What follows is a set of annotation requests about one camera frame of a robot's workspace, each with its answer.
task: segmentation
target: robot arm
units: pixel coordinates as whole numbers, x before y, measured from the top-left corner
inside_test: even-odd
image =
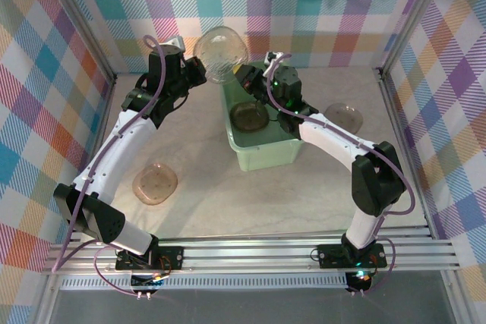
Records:
[[[146,113],[137,119],[122,137],[119,137],[103,156],[93,178],[88,178],[88,172],[93,161],[100,154],[98,152],[93,161],[77,176],[71,186],[59,184],[54,191],[54,198],[62,216],[72,220],[72,212],[80,194],[80,188],[85,180],[90,180],[85,196],[82,200],[80,213],[77,215],[75,228],[98,241],[113,244],[136,256],[136,260],[143,266],[150,266],[150,247],[157,238],[131,224],[125,215],[110,206],[115,196],[123,174],[131,161],[143,145],[153,136],[162,124],[163,119],[176,110],[175,103],[180,98],[187,98],[189,89],[206,82],[205,69],[196,58],[184,59],[185,50],[182,38],[177,36],[162,45],[165,62],[165,83],[157,101]],[[161,61],[156,52],[149,56],[149,72],[140,77],[135,88],[126,96],[122,104],[122,112],[118,116],[115,127],[106,139],[102,148],[119,135],[120,128],[126,125],[153,98],[160,81]]]
[[[281,54],[267,53],[264,64],[269,67]],[[400,170],[396,151],[388,142],[376,144],[363,140],[341,127],[333,124],[318,110],[303,100],[301,81],[295,68],[280,66],[275,74],[271,92],[282,109],[295,114],[311,117],[327,127],[313,121],[304,120],[280,111],[280,108],[270,103],[267,94],[267,68],[265,71],[241,64],[233,72],[241,86],[262,104],[269,104],[277,111],[277,120],[284,131],[307,143],[314,144],[340,161],[352,174],[352,198],[357,209],[351,226],[342,236],[343,253],[351,263],[358,262],[375,245],[377,229],[383,221],[383,214],[398,201],[405,191],[405,185],[396,173],[374,154],[362,148],[375,149],[386,156]],[[358,145],[350,142],[341,134],[358,141]]]

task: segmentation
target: light green container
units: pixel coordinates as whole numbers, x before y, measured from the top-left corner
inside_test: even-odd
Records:
[[[293,163],[302,141],[282,130],[278,121],[271,121],[262,131],[242,133],[229,120],[232,107],[240,102],[254,102],[235,80],[221,86],[222,111],[225,116],[229,145],[236,152],[241,170],[251,171]],[[270,119],[276,119],[277,111],[268,105]]]

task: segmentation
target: metal frame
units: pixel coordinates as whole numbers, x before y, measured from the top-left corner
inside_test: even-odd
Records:
[[[108,97],[106,99],[105,108],[103,110],[103,116],[101,118],[101,123],[99,123],[98,130],[96,131],[96,139],[93,144],[93,149],[89,155],[88,161],[92,160],[96,153],[99,151],[103,145],[106,133],[106,125],[108,124],[109,112],[112,109],[113,96],[115,95],[116,81],[110,84]]]
[[[412,154],[407,147],[406,138],[403,134],[403,128],[400,125],[398,114],[396,113],[396,105],[393,101],[393,96],[385,80],[382,79],[379,70],[374,70],[374,76],[377,79],[378,86],[380,87],[381,95],[383,101],[385,102],[385,108],[387,109],[388,118],[392,124],[393,133],[395,134],[396,140],[398,141],[400,151],[402,152],[403,158],[406,161],[406,165],[409,168],[409,173],[412,176],[413,186],[415,187],[417,200],[420,201],[421,207],[424,210],[425,220],[427,221],[428,227],[431,230],[432,237],[439,238],[437,229],[434,226],[434,220],[432,219],[432,213],[425,203],[425,196],[421,189],[420,180],[418,179],[417,171],[414,169],[414,163]]]
[[[433,239],[427,226],[382,228],[380,234],[396,245],[394,270],[451,272],[459,269],[451,242]],[[185,256],[182,270],[172,272],[160,289],[344,288],[345,271],[356,269],[320,269],[310,257],[318,244],[340,244],[341,235],[341,231],[335,231],[166,239],[159,245],[183,246]],[[67,253],[80,245],[80,237],[79,233],[74,235],[75,241]],[[386,242],[383,245],[390,256],[390,245]],[[32,322],[49,322],[60,290],[111,289],[93,269],[94,253],[102,247],[102,244],[87,246],[55,274],[50,269],[60,245],[52,247],[43,270],[49,278]],[[114,250],[106,250],[99,256],[98,267],[111,282],[129,288],[130,273],[116,272],[115,261]]]
[[[383,65],[383,72],[385,74],[390,72],[390,70],[402,54],[407,42],[412,36],[414,29],[417,27],[418,22],[420,22],[431,1],[432,0],[415,0],[415,4],[410,11],[410,15],[405,25],[403,26],[402,31],[397,36],[396,41],[392,45],[390,53],[388,54],[388,58]]]
[[[77,5],[77,2],[75,0],[60,1],[62,3],[62,7],[66,11],[66,14],[69,16],[74,27],[81,35],[83,41],[86,43],[88,50],[95,59],[96,63],[99,65],[101,71],[104,73],[105,77],[111,81],[111,83],[114,83],[116,74],[109,64],[103,49],[96,40],[96,37],[87,23],[86,18],[83,16],[81,9]]]
[[[438,238],[439,234],[433,223],[432,213],[425,203],[425,198],[416,170],[413,168],[413,158],[409,148],[406,145],[405,135],[403,129],[400,126],[398,114],[396,112],[396,106],[393,101],[393,96],[390,88],[387,85],[386,80],[382,79],[380,72],[375,70],[375,75],[380,86],[380,90],[387,107],[388,115],[390,117],[393,131],[395,132],[396,139],[398,140],[402,154],[406,159],[406,164],[410,169],[410,174],[414,181],[415,190],[417,191],[418,198],[420,199],[422,208],[425,213],[425,220],[428,223],[428,227],[431,231],[432,237]],[[465,279],[460,270],[443,270],[441,271],[444,286],[446,288],[447,296],[449,298],[450,306],[452,307],[456,321],[459,323],[476,323],[479,322],[478,314],[474,308],[472,299],[470,298],[468,290],[465,288]]]
[[[380,235],[389,237],[396,245],[395,269],[400,271],[458,269],[459,262],[450,241],[434,240],[428,227],[383,228]],[[331,234],[294,234],[288,237],[246,236],[246,237],[198,237],[173,238],[159,242],[162,247],[183,246],[184,264],[181,271],[171,275],[184,274],[274,274],[274,273],[322,273],[353,272],[358,269],[321,269],[319,263],[310,257],[318,244],[341,244],[342,232]],[[391,247],[383,242],[385,253],[391,256]],[[78,244],[71,244],[66,253]],[[100,246],[87,246],[69,260],[58,274],[92,275],[93,256]],[[53,246],[44,266],[43,273],[50,274],[60,246]],[[99,255],[98,267],[106,274],[115,272],[116,255],[107,250]]]

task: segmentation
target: vent grille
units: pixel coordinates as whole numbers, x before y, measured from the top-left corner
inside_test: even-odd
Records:
[[[130,278],[108,278],[120,288],[130,288]],[[342,273],[323,274],[272,274],[272,275],[174,275],[167,278],[156,289],[277,289],[277,288],[343,288],[346,275]],[[97,276],[83,278],[66,277],[62,280],[62,290],[111,289]]]

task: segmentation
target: checkered backdrop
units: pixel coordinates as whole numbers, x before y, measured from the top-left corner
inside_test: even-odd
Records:
[[[0,0],[0,323],[26,322],[52,243],[52,192],[93,148],[109,85],[59,0]]]
[[[391,76],[434,225],[486,322],[486,0],[433,0]]]
[[[78,0],[113,68],[145,72],[144,34],[180,34],[188,54],[215,26],[236,30],[251,59],[291,52],[298,67],[379,66],[414,0]]]

